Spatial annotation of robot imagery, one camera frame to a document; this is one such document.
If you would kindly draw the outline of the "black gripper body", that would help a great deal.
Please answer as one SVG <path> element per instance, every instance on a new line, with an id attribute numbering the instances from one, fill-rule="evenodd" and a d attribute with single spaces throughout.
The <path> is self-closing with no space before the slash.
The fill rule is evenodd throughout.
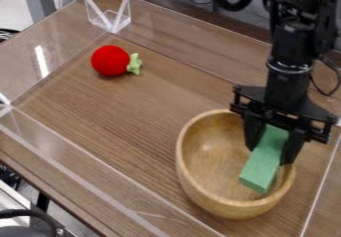
<path id="1" fill-rule="evenodd" d="M 246 112 L 253 112 L 265 123 L 285 130 L 294 130 L 305 121 L 306 141 L 316 140 L 326 143 L 332 126 L 338 117 L 318 107 L 310 100 L 305 100 L 300 108 L 293 111 L 278 110 L 265 105 L 265 88 L 235 85 L 233 87 L 234 101 L 230 110 L 239 114 L 242 119 Z"/>

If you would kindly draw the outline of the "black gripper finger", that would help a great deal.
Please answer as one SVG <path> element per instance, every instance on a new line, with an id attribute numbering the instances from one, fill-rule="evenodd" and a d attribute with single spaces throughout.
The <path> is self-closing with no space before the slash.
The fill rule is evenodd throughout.
<path id="1" fill-rule="evenodd" d="M 306 141 L 306 130 L 296 128 L 289 132 L 281 152 L 281 165 L 292 164 Z"/>
<path id="2" fill-rule="evenodd" d="M 265 132 L 265 121 L 253 112 L 243 115 L 243 138 L 245 145 L 250 150 L 258 145 Z"/>

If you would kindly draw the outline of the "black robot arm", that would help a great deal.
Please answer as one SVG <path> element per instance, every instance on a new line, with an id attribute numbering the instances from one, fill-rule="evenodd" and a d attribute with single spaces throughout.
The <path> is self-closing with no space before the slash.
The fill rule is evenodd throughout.
<path id="1" fill-rule="evenodd" d="M 325 143 L 337 116 L 309 98 L 314 63 L 334 48 L 337 0 L 263 0 L 270 14 L 272 50 L 263 87 L 233 88 L 233 112 L 243 120 L 247 148 L 255 148 L 270 124 L 289 132 L 280 152 L 294 162 L 309 140 Z"/>

